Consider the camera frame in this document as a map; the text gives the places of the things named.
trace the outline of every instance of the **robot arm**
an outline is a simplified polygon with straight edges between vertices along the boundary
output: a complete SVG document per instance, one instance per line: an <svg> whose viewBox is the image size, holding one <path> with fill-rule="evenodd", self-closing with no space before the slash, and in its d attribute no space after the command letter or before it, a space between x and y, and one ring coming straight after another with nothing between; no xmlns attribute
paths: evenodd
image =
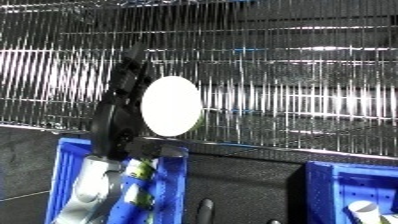
<svg viewBox="0 0 398 224"><path fill-rule="evenodd" d="M151 82L145 75L146 64L140 64L144 50L144 45L137 43L113 69L109 89L92 121L93 154L84 159L71 198L53 223L106 223L120 197L121 162L128 155L125 146L143 126L140 101Z"/></svg>

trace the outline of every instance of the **white ball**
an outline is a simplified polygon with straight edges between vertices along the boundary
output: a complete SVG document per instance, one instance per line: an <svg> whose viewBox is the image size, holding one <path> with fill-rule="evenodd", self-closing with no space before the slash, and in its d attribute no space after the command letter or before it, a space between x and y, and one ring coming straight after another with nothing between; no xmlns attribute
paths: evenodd
<svg viewBox="0 0 398 224"><path fill-rule="evenodd" d="M145 91L141 111L153 132L173 137L195 126L202 115L202 100L192 82L179 76L167 76L153 82Z"/></svg>

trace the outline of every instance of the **reflective metal surface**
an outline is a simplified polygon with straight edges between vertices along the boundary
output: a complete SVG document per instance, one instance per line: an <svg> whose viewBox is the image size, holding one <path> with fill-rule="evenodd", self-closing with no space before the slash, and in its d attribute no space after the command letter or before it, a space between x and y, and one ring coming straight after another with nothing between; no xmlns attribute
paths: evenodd
<svg viewBox="0 0 398 224"><path fill-rule="evenodd" d="M0 21L3 125L88 131L141 40L152 76L203 94L181 139L398 156L395 0L7 0Z"/></svg>

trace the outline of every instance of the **blue tray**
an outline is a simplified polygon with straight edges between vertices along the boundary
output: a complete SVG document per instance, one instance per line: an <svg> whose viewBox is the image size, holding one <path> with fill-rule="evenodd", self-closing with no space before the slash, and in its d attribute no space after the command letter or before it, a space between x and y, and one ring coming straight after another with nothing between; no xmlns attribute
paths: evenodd
<svg viewBox="0 0 398 224"><path fill-rule="evenodd" d="M347 206L357 200L398 212L398 167L308 162L306 173L310 224L353 224Z"/></svg>
<svg viewBox="0 0 398 224"><path fill-rule="evenodd" d="M46 224L50 224L68 202L72 185L80 172L84 157L90 154L90 148L88 140L60 139L47 206ZM160 158L156 174L151 181L146 182L124 176L123 193L132 184L138 184L155 197L154 223L178 224L182 221L186 172L187 158ZM147 217L146 210L119 200L110 212L108 223L142 224Z"/></svg>

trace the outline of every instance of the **metal grating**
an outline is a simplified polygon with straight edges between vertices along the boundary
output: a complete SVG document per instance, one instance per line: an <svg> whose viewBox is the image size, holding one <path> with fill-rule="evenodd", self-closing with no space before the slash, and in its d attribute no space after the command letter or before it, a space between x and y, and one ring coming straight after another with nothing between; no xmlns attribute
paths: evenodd
<svg viewBox="0 0 398 224"><path fill-rule="evenodd" d="M398 156L395 0L6 0L0 21L3 126L87 132L141 40L203 93L182 139Z"/></svg>

